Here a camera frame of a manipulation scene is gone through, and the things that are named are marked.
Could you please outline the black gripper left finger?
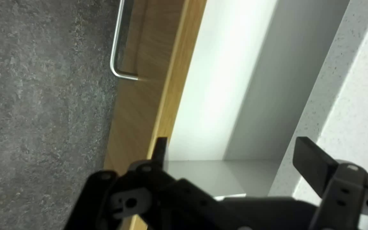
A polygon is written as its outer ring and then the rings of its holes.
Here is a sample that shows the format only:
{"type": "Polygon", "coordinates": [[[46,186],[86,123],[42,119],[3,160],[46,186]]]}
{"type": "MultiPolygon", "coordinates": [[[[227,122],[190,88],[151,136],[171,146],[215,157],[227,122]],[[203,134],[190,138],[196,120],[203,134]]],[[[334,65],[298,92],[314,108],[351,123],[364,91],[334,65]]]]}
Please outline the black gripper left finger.
{"type": "Polygon", "coordinates": [[[219,230],[208,211],[211,197],[188,180],[162,170],[167,138],[158,137],[150,160],[128,173],[93,173],[68,217],[64,230],[120,230],[139,216],[150,230],[219,230]]]}

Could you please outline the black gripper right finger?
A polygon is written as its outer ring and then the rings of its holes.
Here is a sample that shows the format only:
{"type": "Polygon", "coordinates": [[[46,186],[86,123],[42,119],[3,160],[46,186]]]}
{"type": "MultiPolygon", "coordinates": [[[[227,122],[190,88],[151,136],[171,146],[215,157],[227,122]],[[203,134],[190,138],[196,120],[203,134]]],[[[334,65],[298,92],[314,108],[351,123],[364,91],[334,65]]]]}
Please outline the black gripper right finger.
{"type": "Polygon", "coordinates": [[[309,230],[358,230],[368,216],[368,171],[332,159],[308,137],[296,138],[293,165],[321,198],[309,230]]]}

